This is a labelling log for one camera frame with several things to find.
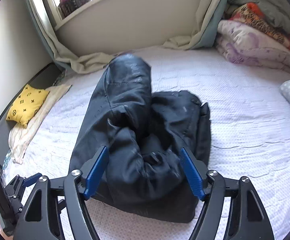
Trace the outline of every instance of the bed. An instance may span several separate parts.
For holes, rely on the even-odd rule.
[[[211,109],[209,169],[239,179],[249,176],[265,206],[276,240],[290,239],[290,104],[279,86],[290,80],[282,70],[236,65],[215,49],[179,51],[162,47],[134,50],[152,67],[152,91],[188,90]],[[6,183],[17,174],[40,172],[50,179],[67,175],[90,97],[103,70],[61,82],[72,88],[49,112],[27,148],[22,165],[9,160]],[[25,203],[31,187],[25,191]],[[188,239],[199,216],[188,224],[144,218],[97,200],[87,208],[101,239]],[[225,200],[216,240],[223,239],[229,211]],[[73,239],[66,210],[61,214],[66,239]]]

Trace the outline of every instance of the quilted mattress cover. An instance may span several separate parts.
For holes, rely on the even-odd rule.
[[[251,178],[269,216],[275,239],[290,231],[290,104],[279,86],[290,74],[276,69],[235,65],[215,49],[179,51],[150,47],[135,50],[152,66],[152,90],[188,90],[211,109],[212,147],[209,168],[224,177]],[[103,70],[69,74],[72,88],[56,103],[29,144],[22,165],[9,161],[6,182],[37,172],[50,179],[67,175],[72,150],[90,97]],[[31,188],[24,194],[25,203]],[[216,240],[223,239],[230,199],[226,198]],[[101,239],[187,240],[202,203],[188,224],[144,218],[97,200],[86,202]],[[73,239],[66,209],[64,234]]]

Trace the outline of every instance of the black fabric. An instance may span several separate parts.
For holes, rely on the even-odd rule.
[[[187,146],[207,164],[210,143],[207,103],[188,91],[152,94],[149,65],[127,54],[109,63],[93,92],[69,171],[105,145],[109,164],[94,198],[145,217],[189,222],[197,198],[179,152]]]

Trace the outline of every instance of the white bedsheet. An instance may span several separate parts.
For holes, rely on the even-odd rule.
[[[249,176],[263,201],[275,239],[282,240],[290,231],[290,104],[278,88],[290,74],[235,65],[214,49],[152,47],[134,54],[152,66],[153,91],[189,90],[209,103],[209,168],[228,178]],[[7,182],[17,174],[29,177],[40,172],[50,179],[67,174],[80,125],[102,72],[65,78],[63,83],[72,84],[72,88],[43,121],[23,164],[9,162]],[[25,191],[23,203],[30,190]],[[87,207],[101,239],[187,240],[202,205],[199,203],[189,224],[140,217],[96,200],[88,201]],[[223,239],[228,210],[226,198],[216,240]],[[73,239],[65,210],[61,218],[66,239]]]

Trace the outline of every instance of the gray headboard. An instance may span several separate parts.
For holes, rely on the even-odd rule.
[[[29,82],[32,87],[38,89],[45,89],[53,85],[56,78],[61,73],[61,70],[54,64],[50,63],[39,71]],[[15,97],[6,106],[4,111],[0,115],[0,167],[3,166],[5,156],[9,150],[8,146],[8,136],[10,130],[14,127],[16,122],[6,121],[6,116],[10,105],[16,99],[16,97],[21,93],[23,88],[15,95]]]

